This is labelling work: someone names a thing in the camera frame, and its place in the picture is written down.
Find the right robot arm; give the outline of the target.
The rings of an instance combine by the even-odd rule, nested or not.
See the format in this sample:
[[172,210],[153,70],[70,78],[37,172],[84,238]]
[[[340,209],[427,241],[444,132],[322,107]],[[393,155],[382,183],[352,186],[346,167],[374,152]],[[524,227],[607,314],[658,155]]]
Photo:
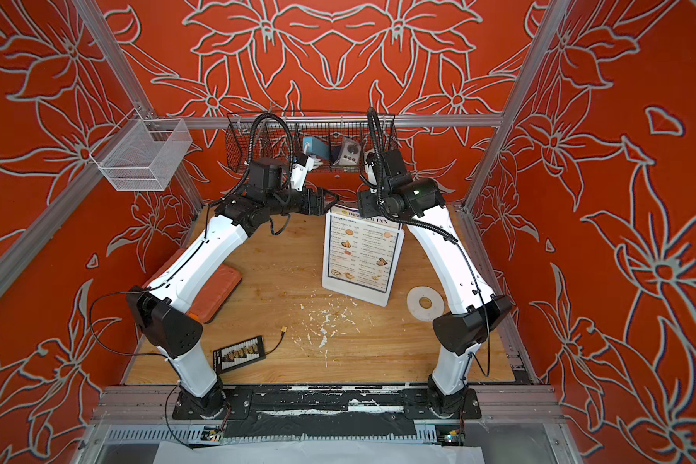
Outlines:
[[513,303],[481,276],[454,229],[437,183],[409,173],[400,150],[386,141],[374,108],[367,110],[367,129],[373,153],[365,157],[370,176],[363,178],[367,190],[358,195],[360,215],[408,228],[436,272],[450,309],[432,321],[441,348],[428,380],[429,407],[448,417],[463,408],[470,365]]

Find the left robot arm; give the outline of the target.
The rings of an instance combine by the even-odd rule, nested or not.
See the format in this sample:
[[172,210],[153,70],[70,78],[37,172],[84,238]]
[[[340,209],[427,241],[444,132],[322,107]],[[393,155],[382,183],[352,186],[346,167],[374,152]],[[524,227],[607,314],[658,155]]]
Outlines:
[[[257,135],[270,123],[284,130],[283,158],[255,155]],[[277,217],[322,217],[338,204],[336,193],[307,187],[305,179],[312,169],[312,158],[297,150],[285,121],[270,112],[258,115],[249,133],[243,177],[216,201],[204,231],[148,287],[134,287],[127,294],[135,323],[177,373],[185,398],[205,417],[222,409],[225,395],[201,345],[203,326],[189,310],[225,259],[261,225],[276,235]]]

